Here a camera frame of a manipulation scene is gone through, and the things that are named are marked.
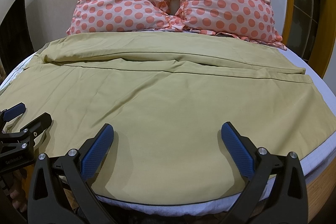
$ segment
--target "bed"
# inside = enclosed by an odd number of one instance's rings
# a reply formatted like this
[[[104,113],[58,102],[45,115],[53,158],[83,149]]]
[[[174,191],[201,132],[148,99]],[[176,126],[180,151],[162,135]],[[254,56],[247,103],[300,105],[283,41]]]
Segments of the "bed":
[[[322,94],[324,101],[330,108],[330,110],[335,114],[336,111],[336,98],[330,89],[326,86],[321,78],[299,57],[297,57],[293,52],[290,50],[284,51],[279,50],[281,54],[283,54],[290,62],[292,62],[297,67],[303,67],[306,69],[306,74],[310,75],[313,79],[313,82],[319,92]],[[5,88],[19,75],[25,66],[29,63],[32,56],[24,60],[21,64],[18,65],[17,68],[13,70],[13,72],[6,78],[6,80],[1,85],[2,92]],[[313,197],[317,194],[317,201],[313,199],[311,202],[310,199],[310,219],[314,217],[314,215],[319,211],[322,207],[322,204],[325,202],[327,197],[329,196],[328,193],[331,193],[334,183],[331,180],[327,180],[329,184],[326,182],[325,173],[332,172],[334,168],[333,159],[335,157],[335,148],[336,148],[336,135],[332,134],[325,142],[323,142],[318,148],[316,148],[313,152],[311,152],[308,156],[301,160],[301,164],[303,167],[303,171],[306,175],[306,181],[308,185],[308,195],[309,197]],[[269,194],[269,189],[263,195],[266,197]],[[122,203],[117,200],[104,200],[110,204],[117,204],[123,208],[134,208],[139,211],[143,211],[149,214],[157,213],[161,215],[170,215],[170,216],[178,216],[182,214],[192,214],[192,215],[204,215],[210,213],[218,213],[224,210],[228,210],[232,205],[233,201],[235,200],[236,196],[231,196],[225,198],[225,200],[220,200],[216,203],[209,202],[209,203],[201,203],[201,204],[194,204],[188,206],[178,206],[176,208],[170,206],[169,208],[157,206],[140,206],[133,203]]]

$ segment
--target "finger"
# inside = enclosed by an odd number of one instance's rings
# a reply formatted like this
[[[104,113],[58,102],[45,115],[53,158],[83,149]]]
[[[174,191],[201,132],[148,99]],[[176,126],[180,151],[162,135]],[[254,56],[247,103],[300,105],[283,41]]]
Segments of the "finger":
[[[17,178],[14,178],[13,180],[13,185],[12,187],[9,189],[9,196],[12,199],[17,198],[20,195],[20,191],[21,191],[22,187],[21,187],[21,181],[18,180]]]
[[[20,207],[21,202],[18,201],[17,199],[13,199],[13,200],[12,200],[12,204],[13,204],[14,209],[17,210],[17,209]]]
[[[26,203],[23,203],[21,206],[20,206],[20,212],[23,213],[27,210],[27,202]]]
[[[16,177],[18,180],[22,180],[22,175],[21,175],[21,172],[20,172],[20,170],[15,170],[15,171],[13,171],[13,175],[14,175],[14,177]]]

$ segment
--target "metal screw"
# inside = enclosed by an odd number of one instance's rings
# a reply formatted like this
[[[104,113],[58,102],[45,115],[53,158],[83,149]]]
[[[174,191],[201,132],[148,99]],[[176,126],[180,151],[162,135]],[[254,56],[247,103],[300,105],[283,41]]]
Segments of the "metal screw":
[[[71,150],[69,150],[69,152],[68,152],[68,155],[71,156],[71,157],[73,157],[73,156],[76,155],[76,154],[77,154],[77,150],[76,150],[76,149],[71,149]]]
[[[295,152],[290,152],[289,155],[290,155],[293,159],[296,159],[296,158],[297,158],[297,153],[295,153]]]
[[[39,160],[44,160],[44,158],[45,158],[45,153],[39,154]]]
[[[266,155],[267,154],[266,148],[263,148],[263,147],[259,148],[258,152],[259,152],[260,155]]]

